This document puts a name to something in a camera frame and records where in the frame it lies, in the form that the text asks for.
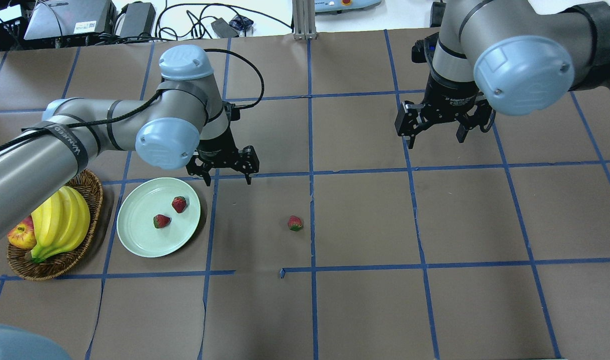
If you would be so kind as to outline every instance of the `label sticker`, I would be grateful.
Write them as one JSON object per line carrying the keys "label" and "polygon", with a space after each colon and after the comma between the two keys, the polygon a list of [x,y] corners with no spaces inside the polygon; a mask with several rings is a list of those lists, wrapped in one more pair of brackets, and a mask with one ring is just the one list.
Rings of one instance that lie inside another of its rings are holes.
{"label": "label sticker", "polygon": [[76,27],[74,28],[74,34],[84,34],[89,33],[90,31],[96,28],[97,21],[83,21],[77,22]]}

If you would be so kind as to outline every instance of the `strawberry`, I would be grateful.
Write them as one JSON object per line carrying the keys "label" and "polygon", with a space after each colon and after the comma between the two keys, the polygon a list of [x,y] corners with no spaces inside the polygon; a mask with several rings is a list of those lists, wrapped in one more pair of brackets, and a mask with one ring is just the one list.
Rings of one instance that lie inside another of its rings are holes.
{"label": "strawberry", "polygon": [[184,196],[176,196],[174,200],[172,200],[172,207],[178,214],[184,212],[187,208],[187,199],[185,199]]}
{"label": "strawberry", "polygon": [[154,216],[154,228],[160,229],[169,225],[172,222],[172,219],[168,218],[165,215],[158,214]]}
{"label": "strawberry", "polygon": [[298,231],[303,228],[303,221],[298,216],[291,215],[289,221],[287,221],[287,227],[291,231]]}

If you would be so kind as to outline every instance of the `fruit basket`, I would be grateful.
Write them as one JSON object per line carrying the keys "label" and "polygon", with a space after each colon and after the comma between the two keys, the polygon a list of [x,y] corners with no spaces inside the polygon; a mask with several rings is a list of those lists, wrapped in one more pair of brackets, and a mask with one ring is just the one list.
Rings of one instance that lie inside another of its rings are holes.
{"label": "fruit basket", "polygon": [[76,266],[94,241],[98,218],[103,206],[103,185],[98,177],[89,169],[83,170],[66,184],[76,189],[87,201],[91,221],[89,231],[83,242],[76,249],[51,256],[40,264],[25,260],[27,251],[9,244],[7,246],[7,262],[12,270],[25,280],[42,281],[60,276]]}

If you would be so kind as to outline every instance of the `light green plate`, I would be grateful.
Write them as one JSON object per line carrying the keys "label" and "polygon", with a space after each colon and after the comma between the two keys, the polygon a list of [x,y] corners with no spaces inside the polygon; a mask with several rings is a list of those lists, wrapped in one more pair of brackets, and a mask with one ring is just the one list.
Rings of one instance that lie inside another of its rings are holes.
{"label": "light green plate", "polygon": [[[172,207],[176,196],[187,199],[187,208],[178,214]],[[172,219],[164,228],[154,227],[154,216]],[[127,250],[144,258],[157,258],[178,250],[194,233],[200,221],[200,199],[183,180],[159,177],[149,180],[127,196],[118,212],[117,231]]]}

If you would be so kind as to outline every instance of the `apple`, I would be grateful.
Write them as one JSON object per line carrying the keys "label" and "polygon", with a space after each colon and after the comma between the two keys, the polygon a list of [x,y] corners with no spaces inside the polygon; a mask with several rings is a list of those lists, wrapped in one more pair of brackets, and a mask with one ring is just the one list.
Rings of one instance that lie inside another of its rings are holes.
{"label": "apple", "polygon": [[21,223],[16,225],[8,234],[7,239],[13,246],[21,249],[33,249],[36,246],[36,233],[33,230],[33,219],[27,216]]}

